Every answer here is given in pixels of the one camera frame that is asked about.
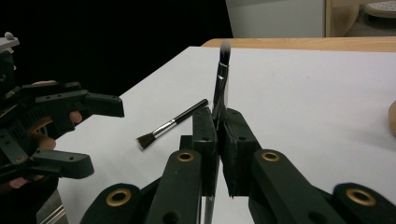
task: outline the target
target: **white table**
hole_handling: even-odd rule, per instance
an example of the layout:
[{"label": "white table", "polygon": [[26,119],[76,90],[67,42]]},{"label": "white table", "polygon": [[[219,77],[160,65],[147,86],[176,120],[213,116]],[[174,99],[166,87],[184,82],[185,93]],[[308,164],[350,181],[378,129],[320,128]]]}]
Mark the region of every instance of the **white table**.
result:
[{"label": "white table", "polygon": [[[60,180],[71,224],[103,189],[143,188],[162,175],[180,136],[192,134],[192,119],[145,152],[135,139],[204,98],[211,108],[218,61],[218,48],[190,47],[121,96],[125,118],[92,116],[58,139],[58,150],[89,154],[95,168],[87,178]],[[395,62],[394,52],[232,49],[228,106],[244,115],[262,147],[285,154],[312,185],[332,193],[354,182],[396,203],[396,138],[387,123]],[[222,172],[217,194],[214,224],[253,223],[248,199],[228,197]]]}]

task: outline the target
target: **white wall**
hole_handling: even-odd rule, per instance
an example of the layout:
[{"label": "white wall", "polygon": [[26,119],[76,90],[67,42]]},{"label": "white wall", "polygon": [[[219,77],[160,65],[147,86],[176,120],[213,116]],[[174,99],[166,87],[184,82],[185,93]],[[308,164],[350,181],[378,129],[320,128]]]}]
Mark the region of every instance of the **white wall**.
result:
[{"label": "white wall", "polygon": [[323,37],[326,0],[226,0],[234,38]]}]

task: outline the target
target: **black plastic part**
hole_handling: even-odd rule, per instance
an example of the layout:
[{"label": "black plastic part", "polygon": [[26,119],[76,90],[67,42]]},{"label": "black plastic part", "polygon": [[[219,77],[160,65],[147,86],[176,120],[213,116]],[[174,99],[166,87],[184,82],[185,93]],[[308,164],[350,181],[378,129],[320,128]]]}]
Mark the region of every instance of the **black plastic part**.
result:
[{"label": "black plastic part", "polygon": [[376,191],[362,185],[337,185],[331,202],[348,223],[396,223],[396,206]]},{"label": "black plastic part", "polygon": [[32,155],[32,164],[26,171],[28,175],[81,179],[93,174],[90,156],[80,153],[38,149]]},{"label": "black plastic part", "polygon": [[21,92],[26,94],[31,94],[35,97],[38,96],[46,96],[52,95],[67,91],[79,91],[81,90],[81,85],[79,82],[48,82],[48,83],[39,83],[39,84],[31,84],[31,85],[22,85]]},{"label": "black plastic part", "polygon": [[6,129],[0,129],[0,148],[8,160],[16,167],[24,165],[24,162],[29,159],[23,148]]},{"label": "black plastic part", "polygon": [[0,97],[15,87],[14,62],[12,54],[6,50],[0,52]]},{"label": "black plastic part", "polygon": [[201,215],[201,155],[194,150],[171,154],[146,224],[198,224]]},{"label": "black plastic part", "polygon": [[218,138],[207,107],[192,116],[192,148],[202,157],[202,195],[215,196],[219,174]]},{"label": "black plastic part", "polygon": [[178,149],[192,149],[192,135],[181,135]]},{"label": "black plastic part", "polygon": [[345,223],[282,153],[254,153],[252,173],[277,223]]},{"label": "black plastic part", "polygon": [[146,219],[160,181],[161,178],[158,178],[140,190],[142,199],[139,202],[139,209],[136,210],[139,214],[134,215],[136,217],[136,223],[143,223]]},{"label": "black plastic part", "polygon": [[122,100],[118,96],[90,92],[85,100],[91,115],[124,117]]},{"label": "black plastic part", "polygon": [[257,181],[252,181],[252,191],[248,197],[248,209],[256,224],[276,224],[276,216]]},{"label": "black plastic part", "polygon": [[141,223],[141,198],[140,189],[134,185],[121,183],[108,187],[96,197],[80,224]]},{"label": "black plastic part", "polygon": [[251,160],[260,144],[241,113],[227,109],[224,124],[224,149],[221,152],[224,178],[230,196],[248,196],[251,185]]},{"label": "black plastic part", "polygon": [[45,116],[52,118],[56,130],[62,134],[75,130],[75,125],[70,120],[69,113],[88,109],[86,105],[80,103],[87,94],[87,91],[63,92],[36,97],[35,102],[43,108]]}]

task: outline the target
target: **paintbrush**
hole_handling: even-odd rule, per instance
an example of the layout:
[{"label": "paintbrush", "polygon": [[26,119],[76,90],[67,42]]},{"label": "paintbrush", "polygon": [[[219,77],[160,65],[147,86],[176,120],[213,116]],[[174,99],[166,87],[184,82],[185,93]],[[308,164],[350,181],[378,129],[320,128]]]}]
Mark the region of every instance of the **paintbrush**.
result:
[{"label": "paintbrush", "polygon": [[216,75],[215,94],[213,97],[212,119],[216,131],[219,126],[226,120],[227,95],[228,95],[228,70],[231,55],[231,44],[229,41],[223,41],[220,46],[220,59],[218,73]]},{"label": "paintbrush", "polygon": [[204,99],[204,100],[200,101],[198,104],[193,105],[188,110],[184,111],[183,113],[181,113],[180,115],[178,115],[174,119],[169,120],[168,122],[166,122],[165,124],[163,124],[162,126],[157,128],[156,130],[154,130],[152,133],[147,133],[145,135],[142,135],[142,136],[136,138],[136,142],[139,145],[140,149],[143,150],[146,147],[148,147],[160,135],[162,135],[163,133],[166,133],[167,131],[169,131],[170,129],[172,129],[176,125],[178,125],[181,121],[183,121],[186,118],[188,118],[189,116],[191,116],[192,113],[194,111],[196,111],[197,109],[206,106],[207,103],[208,103],[208,101],[206,99]]}]

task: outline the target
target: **metal ferrule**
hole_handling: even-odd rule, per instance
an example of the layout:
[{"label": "metal ferrule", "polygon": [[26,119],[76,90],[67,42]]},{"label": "metal ferrule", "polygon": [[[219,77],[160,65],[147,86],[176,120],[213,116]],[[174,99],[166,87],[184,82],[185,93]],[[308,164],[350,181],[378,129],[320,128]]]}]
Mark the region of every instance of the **metal ferrule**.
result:
[{"label": "metal ferrule", "polygon": [[219,124],[226,119],[225,115],[228,101],[228,70],[228,65],[219,63],[212,110],[212,119],[215,122],[216,130],[219,129]]},{"label": "metal ferrule", "polygon": [[175,127],[176,125],[177,125],[176,121],[174,119],[171,119],[165,124],[163,124],[161,127],[159,127],[158,129],[154,130],[152,134],[154,135],[155,138],[158,138],[163,133],[168,132],[171,128]]}]

